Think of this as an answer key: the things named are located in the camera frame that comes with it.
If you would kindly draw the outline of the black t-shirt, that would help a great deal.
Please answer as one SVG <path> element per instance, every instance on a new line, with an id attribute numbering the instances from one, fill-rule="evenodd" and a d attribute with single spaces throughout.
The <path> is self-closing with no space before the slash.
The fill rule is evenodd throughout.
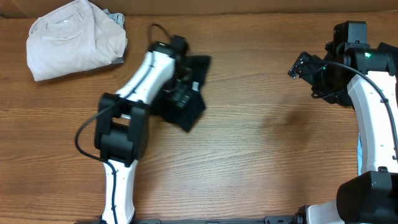
<path id="1" fill-rule="evenodd" d="M 200 84 L 200 90 L 205 84 L 206 74 L 209 70 L 211 57 L 209 55 L 188 56 L 183 62 L 182 76 L 177 80 Z M 192 90 L 192 97 L 186 107 L 177 109 L 167 103 L 166 91 L 161 91 L 150 107 L 150 114 L 160 116 L 166 122 L 180 126 L 189 132 L 206 109 L 205 101 L 200 91 Z"/>

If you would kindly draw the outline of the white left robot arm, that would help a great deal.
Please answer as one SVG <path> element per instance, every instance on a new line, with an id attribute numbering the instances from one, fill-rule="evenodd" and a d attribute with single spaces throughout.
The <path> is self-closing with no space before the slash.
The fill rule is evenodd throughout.
<path id="1" fill-rule="evenodd" d="M 95 148 L 106 171 L 106 204 L 101 223 L 133 223 L 132 192 L 138 160 L 149 137 L 150 108 L 158 96 L 177 109 L 190 99 L 192 71 L 185 66 L 188 42 L 174 35 L 168 43 L 150 44 L 144 61 L 116 93 L 99 101 Z"/>

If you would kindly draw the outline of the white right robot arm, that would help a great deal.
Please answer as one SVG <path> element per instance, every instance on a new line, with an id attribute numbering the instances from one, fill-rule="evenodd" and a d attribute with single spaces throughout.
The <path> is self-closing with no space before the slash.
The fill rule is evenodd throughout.
<path id="1" fill-rule="evenodd" d="M 397 48 L 368 44 L 367 25 L 346 21 L 320 58 L 302 52 L 289 70 L 311 85 L 312 97 L 354 109 L 359 127 L 359 175 L 336 198 L 304 206 L 294 223 L 397 222 Z"/>

